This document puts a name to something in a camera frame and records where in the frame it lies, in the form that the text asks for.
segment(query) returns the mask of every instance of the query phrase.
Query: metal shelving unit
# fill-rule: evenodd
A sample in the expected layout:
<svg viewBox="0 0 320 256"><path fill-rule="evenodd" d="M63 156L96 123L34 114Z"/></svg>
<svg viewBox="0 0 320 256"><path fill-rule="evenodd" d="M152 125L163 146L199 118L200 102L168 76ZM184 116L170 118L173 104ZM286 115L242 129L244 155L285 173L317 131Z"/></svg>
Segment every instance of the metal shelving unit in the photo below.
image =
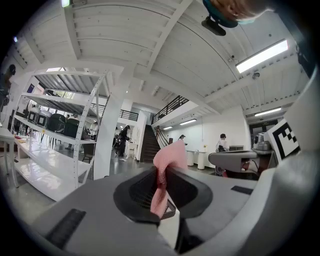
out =
<svg viewBox="0 0 320 256"><path fill-rule="evenodd" d="M15 169L36 189L52 198L60 200L81 185L79 184L79 176L85 173L83 183L86 182L90 168L93 165L95 157L92 158L90 164L79 161L79 149L81 144L95 144L94 140L81 139L82 130L85 125L86 118L96 118L99 120L99 109L94 111L91 108L94 97L96 104L99 104L99 97L108 98L110 91L106 79L107 70L102 74L79 72L79 71L49 71L35 72L36 77L46 90L65 91L87 95L84 101L68 99L58 96L49 96L44 94L27 93L30 80L26 83L21 97L28 97L41 106L53 108L59 111L77 114L79 125L76 137L65 136L60 133L53 132L44 127L38 126L27 119L16 115L13 118L19 120L32 130L46 134L54 139L60 140L74 145L73 158L65 156L57 151L41 145L38 141L29 139L25 142L15 140L18 145L19 163L16 163Z"/></svg>

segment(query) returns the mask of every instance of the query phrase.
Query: staircase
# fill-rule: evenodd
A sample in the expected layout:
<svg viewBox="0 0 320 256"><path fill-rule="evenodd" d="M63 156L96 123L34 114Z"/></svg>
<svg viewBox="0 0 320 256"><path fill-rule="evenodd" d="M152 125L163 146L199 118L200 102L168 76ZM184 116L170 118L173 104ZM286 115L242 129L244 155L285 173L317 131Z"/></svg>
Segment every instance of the staircase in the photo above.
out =
<svg viewBox="0 0 320 256"><path fill-rule="evenodd" d="M160 150L156 135L151 125L146 125L142 142L140 162L153 162L155 155Z"/></svg>

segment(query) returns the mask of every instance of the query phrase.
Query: black chair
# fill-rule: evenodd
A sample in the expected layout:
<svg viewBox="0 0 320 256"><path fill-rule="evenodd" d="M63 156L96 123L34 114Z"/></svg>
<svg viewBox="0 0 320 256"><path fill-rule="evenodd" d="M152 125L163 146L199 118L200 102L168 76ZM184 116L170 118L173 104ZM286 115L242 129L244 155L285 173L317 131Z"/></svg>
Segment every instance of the black chair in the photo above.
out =
<svg viewBox="0 0 320 256"><path fill-rule="evenodd" d="M94 151L95 151L95 144L83 144L83 151L84 151L84 157L82 159L82 162L85 159L89 160L89 163L91 159L94 157Z"/></svg>

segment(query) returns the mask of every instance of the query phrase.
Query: pink cloth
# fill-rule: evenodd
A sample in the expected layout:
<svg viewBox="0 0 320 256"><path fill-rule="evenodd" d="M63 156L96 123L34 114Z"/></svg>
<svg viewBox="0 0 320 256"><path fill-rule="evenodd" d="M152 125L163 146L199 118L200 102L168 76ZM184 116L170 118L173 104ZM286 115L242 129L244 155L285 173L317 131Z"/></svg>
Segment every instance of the pink cloth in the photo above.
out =
<svg viewBox="0 0 320 256"><path fill-rule="evenodd" d="M188 169L185 143L182 139L161 149L154 157L153 164L157 168L157 185L151 201L150 211L161 217L164 215L168 196L166 168L167 166Z"/></svg>

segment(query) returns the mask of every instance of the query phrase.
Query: green light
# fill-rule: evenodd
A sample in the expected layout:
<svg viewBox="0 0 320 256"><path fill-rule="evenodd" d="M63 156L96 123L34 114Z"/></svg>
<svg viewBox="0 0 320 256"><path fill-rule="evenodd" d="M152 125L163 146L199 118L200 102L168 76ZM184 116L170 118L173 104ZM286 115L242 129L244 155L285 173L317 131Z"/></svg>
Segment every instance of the green light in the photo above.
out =
<svg viewBox="0 0 320 256"><path fill-rule="evenodd" d="M67 7L68 5L70 5L70 0L61 0L61 5L62 7Z"/></svg>

